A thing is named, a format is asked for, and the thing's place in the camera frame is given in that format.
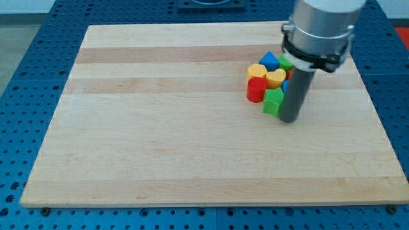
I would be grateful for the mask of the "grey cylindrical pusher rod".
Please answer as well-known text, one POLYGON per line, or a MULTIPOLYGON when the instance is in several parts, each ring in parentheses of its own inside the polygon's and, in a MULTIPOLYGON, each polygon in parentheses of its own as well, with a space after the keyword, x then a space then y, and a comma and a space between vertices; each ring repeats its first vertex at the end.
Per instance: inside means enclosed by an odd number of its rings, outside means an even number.
POLYGON ((279 114, 281 121, 292 123, 297 120, 314 75, 315 72, 307 72, 298 68, 293 69, 281 105, 279 114))

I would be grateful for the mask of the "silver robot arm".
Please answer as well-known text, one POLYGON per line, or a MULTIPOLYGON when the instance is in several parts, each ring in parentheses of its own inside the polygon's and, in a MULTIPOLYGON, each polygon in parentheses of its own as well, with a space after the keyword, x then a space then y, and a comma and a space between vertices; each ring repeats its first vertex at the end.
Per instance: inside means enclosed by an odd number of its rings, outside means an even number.
POLYGON ((298 0, 281 27, 282 51, 293 65, 279 119, 298 118, 317 70, 335 72, 347 58, 366 0, 298 0))

